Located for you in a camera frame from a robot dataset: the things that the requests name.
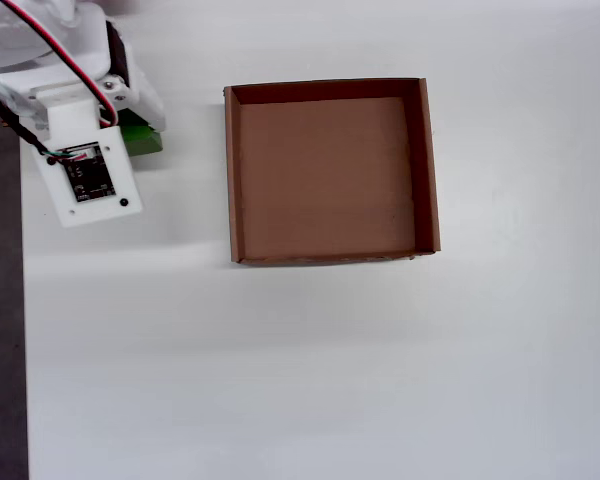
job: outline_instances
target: cardboard box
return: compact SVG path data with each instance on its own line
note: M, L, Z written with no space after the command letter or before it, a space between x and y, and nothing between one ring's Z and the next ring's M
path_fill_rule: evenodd
M440 250L424 79L244 85L225 101L234 262Z

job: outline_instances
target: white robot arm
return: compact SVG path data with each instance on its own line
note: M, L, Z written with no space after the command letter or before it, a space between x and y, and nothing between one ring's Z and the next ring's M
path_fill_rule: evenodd
M162 149L164 108L98 5L0 0L0 114L63 225L142 210L129 155Z

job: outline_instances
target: cable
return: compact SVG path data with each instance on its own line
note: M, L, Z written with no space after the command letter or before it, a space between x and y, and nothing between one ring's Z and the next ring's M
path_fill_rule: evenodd
M109 114L109 120L100 119L100 123L105 127L113 127L118 124L118 112L116 111L113 104L109 101L107 96L100 90L100 87L94 82L89 75L87 75L80 66L71 58L71 55L60 45L60 42L56 40L53 35L46 30L40 22L33 18L24 9L14 3L13 0L0 0L5 7L15 13L23 22L29 25L44 42L51 47L56 55L62 60L62 62L69 67L69 69L75 73L85 86L91 91L94 97L104 106L105 110Z

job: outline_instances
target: black circuit board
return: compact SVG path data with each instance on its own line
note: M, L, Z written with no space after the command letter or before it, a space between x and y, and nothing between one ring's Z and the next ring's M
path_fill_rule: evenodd
M109 169L98 143L79 145L62 151L73 153L79 158L79 160L65 160L62 162L73 189L73 194L79 203L111 197L116 194L109 175Z

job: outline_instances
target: white table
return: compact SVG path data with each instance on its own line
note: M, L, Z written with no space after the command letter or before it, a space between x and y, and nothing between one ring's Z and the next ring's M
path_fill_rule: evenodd
M33 480L600 479L600 1L138 0L142 216L23 165ZM222 88L426 77L443 251L229 262Z

